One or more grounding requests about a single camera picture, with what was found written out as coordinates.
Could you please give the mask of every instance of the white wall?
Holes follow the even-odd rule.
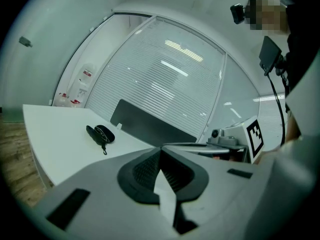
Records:
[[[72,83],[83,65],[92,64],[96,68],[95,73],[101,72],[101,66],[113,51],[146,19],[148,18],[143,16],[116,14],[95,29],[77,49],[66,66],[54,99],[57,98],[59,93],[68,94]]]
[[[126,0],[30,0],[15,20],[1,51],[3,108],[47,105],[60,74],[80,42],[112,8]],[[28,38],[33,47],[18,43]]]

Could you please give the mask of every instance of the black mesh vent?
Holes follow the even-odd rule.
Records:
[[[133,168],[134,179],[148,190],[154,191],[156,178],[160,171],[160,153],[154,154]]]
[[[165,147],[154,148],[123,165],[117,180],[122,190],[136,202],[159,204],[154,189],[160,170],[180,203],[196,200],[209,182],[205,169]]]
[[[174,192],[188,185],[195,176],[191,168],[163,151],[161,152],[160,164],[160,169]]]

